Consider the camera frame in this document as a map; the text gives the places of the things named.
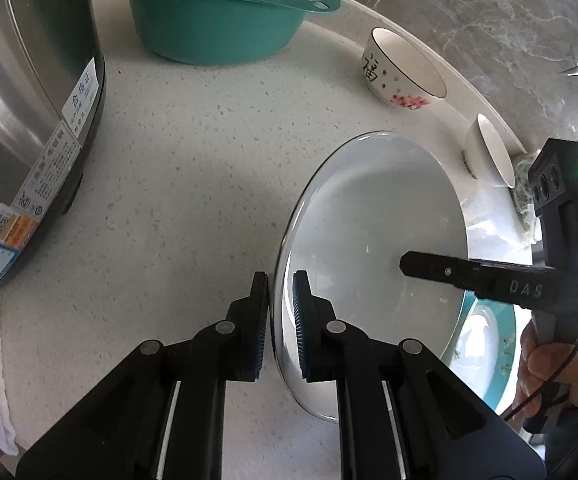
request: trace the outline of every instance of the stainless steel pot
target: stainless steel pot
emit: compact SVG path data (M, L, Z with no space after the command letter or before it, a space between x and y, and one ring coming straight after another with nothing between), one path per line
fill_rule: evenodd
M0 283L69 205L103 99L91 0L0 0Z

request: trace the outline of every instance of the qr code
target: qr code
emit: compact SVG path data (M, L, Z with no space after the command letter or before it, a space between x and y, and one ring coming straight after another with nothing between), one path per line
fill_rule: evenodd
M4 238L8 232L11 219L15 216L14 213L7 211L0 211L0 238Z

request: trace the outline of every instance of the white ceramic bowl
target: white ceramic bowl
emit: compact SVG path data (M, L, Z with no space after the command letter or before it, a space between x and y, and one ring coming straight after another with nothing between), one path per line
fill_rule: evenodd
M447 95L433 64L407 40L386 28L374 28L362 55L371 92L384 104L419 110Z
M464 143L464 164L473 178L493 187L515 186L514 167L498 131L482 114Z
M440 163L407 137L374 132L342 145L303 192L284 236L273 291L274 349L296 400L336 420L335 383L302 379L293 315L293 273L304 269L313 294L330 300L339 319L371 338L407 337L443 354L464 292L408 278L409 250L465 258L460 202Z

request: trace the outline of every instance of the cable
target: cable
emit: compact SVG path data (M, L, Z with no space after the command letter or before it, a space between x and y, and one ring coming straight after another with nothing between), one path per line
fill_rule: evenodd
M530 396L528 396L520 404L518 404L514 409L512 409L511 412L507 416L505 416L504 421L506 422L506 421L510 420L517 413L520 413L522 411L522 409L527 404L529 404L533 399L535 399L537 396L539 396L542 393L543 389L548 384L551 384L553 381L555 381L557 376L560 375L562 373L562 370L564 370L569 365L569 363L573 360L573 358L576 356L577 353L578 353L578 340L576 341L576 344L573 346L571 353L566 357L566 359L564 361L562 361L562 364L556 369L555 372L552 373L552 375L549 377L549 379L544 381L537 390L535 390ZM560 397L556 400L559 402L554 402L552 404L552 406L555 406L555 405L559 404L560 402L563 402L565 399Z

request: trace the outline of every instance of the white countertop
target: white countertop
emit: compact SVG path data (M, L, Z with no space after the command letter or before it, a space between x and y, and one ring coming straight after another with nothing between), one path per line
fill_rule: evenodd
M141 341L171 344L222 319L256 270L273 269L322 161L358 134L394 129L393 110L363 88L361 49L313 23L271 60L202 68L146 52L127 0L94 8L108 78L98 138L72 209L0 292L4 376L23 447ZM334 48L325 55L312 34L331 35ZM335 70L341 64L350 69ZM359 120L358 107L371 113ZM470 256L526 263L508 191L478 188L459 140L433 119L398 113L420 124L418 141L448 171ZM261 379L227 385L223 475L339 477L338 427L293 400L269 337Z

